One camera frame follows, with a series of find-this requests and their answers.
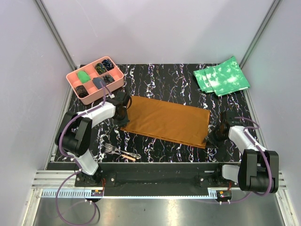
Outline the orange cloth napkin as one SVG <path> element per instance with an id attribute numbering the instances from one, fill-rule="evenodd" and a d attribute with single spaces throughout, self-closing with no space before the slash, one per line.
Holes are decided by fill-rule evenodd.
<path id="1" fill-rule="evenodd" d="M 146 97 L 132 96 L 129 123 L 122 131 L 205 148 L 210 111 Z"/>

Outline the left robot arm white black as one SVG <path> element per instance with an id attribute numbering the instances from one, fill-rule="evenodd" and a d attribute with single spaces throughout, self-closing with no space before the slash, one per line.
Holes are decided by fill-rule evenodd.
<path id="1" fill-rule="evenodd" d="M 85 181 L 91 186 L 100 184 L 101 174 L 97 172 L 98 163 L 89 151 L 92 128 L 107 119 L 124 127 L 129 122 L 127 107 L 132 103 L 128 93 L 119 91 L 113 98 L 104 100 L 82 112 L 66 112 L 55 138 L 55 144 L 65 157 L 73 159 L 80 171 L 85 175 Z"/>

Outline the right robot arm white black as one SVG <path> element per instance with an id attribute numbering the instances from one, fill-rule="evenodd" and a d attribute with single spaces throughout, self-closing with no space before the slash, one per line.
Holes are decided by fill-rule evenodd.
<path id="1" fill-rule="evenodd" d="M 221 148 L 225 140 L 231 140 L 242 153 L 239 165 L 224 164 L 214 174 L 218 186 L 235 182 L 242 191 L 264 196 L 276 193 L 279 188 L 279 155 L 259 144 L 249 129 L 259 125 L 251 119 L 240 117 L 236 112 L 224 111 L 221 121 L 204 138 L 206 145 Z"/>

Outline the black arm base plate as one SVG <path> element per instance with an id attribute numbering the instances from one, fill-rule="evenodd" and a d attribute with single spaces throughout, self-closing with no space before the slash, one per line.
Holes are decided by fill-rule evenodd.
<path id="1" fill-rule="evenodd" d="M 223 163 L 100 163 L 93 176 L 79 173 L 76 187 L 117 187 L 127 184 L 192 184 L 228 187 L 237 182 L 222 177 Z"/>

